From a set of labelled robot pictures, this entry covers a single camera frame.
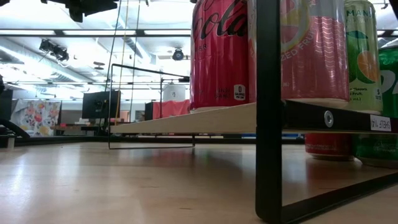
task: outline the red soda can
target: red soda can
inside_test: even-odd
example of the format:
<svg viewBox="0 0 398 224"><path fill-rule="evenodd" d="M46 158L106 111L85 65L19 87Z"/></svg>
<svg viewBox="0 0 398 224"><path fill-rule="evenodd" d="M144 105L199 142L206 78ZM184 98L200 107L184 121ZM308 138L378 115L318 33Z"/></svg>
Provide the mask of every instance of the red soda can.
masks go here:
<svg viewBox="0 0 398 224"><path fill-rule="evenodd" d="M343 0L281 0L280 41L283 99L348 104Z"/></svg>
<svg viewBox="0 0 398 224"><path fill-rule="evenodd" d="M316 159L336 161L354 159L350 134L305 134L305 151Z"/></svg>
<svg viewBox="0 0 398 224"><path fill-rule="evenodd" d="M246 0L199 0L193 10L190 109L248 102Z"/></svg>

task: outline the shelf label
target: shelf label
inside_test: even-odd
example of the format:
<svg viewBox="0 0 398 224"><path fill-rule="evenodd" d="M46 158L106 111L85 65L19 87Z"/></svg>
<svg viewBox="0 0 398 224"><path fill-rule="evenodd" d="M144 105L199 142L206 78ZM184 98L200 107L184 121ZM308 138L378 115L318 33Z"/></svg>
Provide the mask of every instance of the shelf label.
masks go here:
<svg viewBox="0 0 398 224"><path fill-rule="evenodd" d="M390 118L383 116L371 115L372 131L391 131Z"/></svg>

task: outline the ceiling light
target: ceiling light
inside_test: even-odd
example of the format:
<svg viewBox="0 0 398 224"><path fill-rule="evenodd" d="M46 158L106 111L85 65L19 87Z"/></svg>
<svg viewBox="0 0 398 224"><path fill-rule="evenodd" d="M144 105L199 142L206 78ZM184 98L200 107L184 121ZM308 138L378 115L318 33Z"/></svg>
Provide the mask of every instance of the ceiling light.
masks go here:
<svg viewBox="0 0 398 224"><path fill-rule="evenodd" d="M145 30L147 35L191 35L191 30Z"/></svg>
<svg viewBox="0 0 398 224"><path fill-rule="evenodd" d="M117 30L116 35L135 35L135 30ZM65 30L63 31L65 35L115 35L114 30Z"/></svg>
<svg viewBox="0 0 398 224"><path fill-rule="evenodd" d="M0 30L0 35L55 35L54 30Z"/></svg>

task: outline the shelf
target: shelf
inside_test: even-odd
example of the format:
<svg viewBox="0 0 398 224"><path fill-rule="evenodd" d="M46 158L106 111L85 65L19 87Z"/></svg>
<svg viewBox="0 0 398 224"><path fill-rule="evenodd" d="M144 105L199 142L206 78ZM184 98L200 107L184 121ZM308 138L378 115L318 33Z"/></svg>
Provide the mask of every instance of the shelf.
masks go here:
<svg viewBox="0 0 398 224"><path fill-rule="evenodd" d="M282 101L284 132L398 133L398 119L356 111ZM376 131L372 118L389 120L391 131ZM111 127L112 133L255 133L256 103Z"/></svg>

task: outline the ceiling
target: ceiling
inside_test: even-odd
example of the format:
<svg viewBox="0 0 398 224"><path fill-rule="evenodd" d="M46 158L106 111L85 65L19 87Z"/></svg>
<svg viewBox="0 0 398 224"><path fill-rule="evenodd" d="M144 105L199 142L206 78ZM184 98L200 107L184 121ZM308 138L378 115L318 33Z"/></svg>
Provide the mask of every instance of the ceiling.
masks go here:
<svg viewBox="0 0 398 224"><path fill-rule="evenodd" d="M390 6L384 7L383 0L372 0L376 8L378 29L398 29L398 21ZM190 55L189 29L192 23L194 4L189 0L150 0L149 6L142 0L121 0L120 17L118 10L100 12L83 18L82 23L70 19L65 5L49 2L42 4L39 0L11 0L9 4L0 7L1 29L62 29L62 30L110 30L114 32L116 22L118 29L155 30L168 34L167 30L184 31L188 35L157 35L143 37L112 38L91 37L0 37L0 57L13 57L13 64L0 63L0 73L6 82L12 82L9 88L23 89L41 93L59 93L65 99L80 98L83 93L103 91L108 74L109 61L123 63L128 66L163 71L177 75L189 76L190 61L174 61L171 59L176 48ZM28 34L38 31L27 30ZM51 55L39 50L43 39L50 39L54 44L67 49L70 59L58 62ZM379 45L385 45L395 38L380 38ZM94 62L104 63L103 70L97 70ZM131 87L126 82L138 82L134 85L137 93L134 100L158 100L160 98L160 75L152 72L142 72L124 68L113 69L113 81L122 82L122 98L131 98ZM171 76L164 78L175 80ZM76 84L45 84L45 82L76 82Z"/></svg>

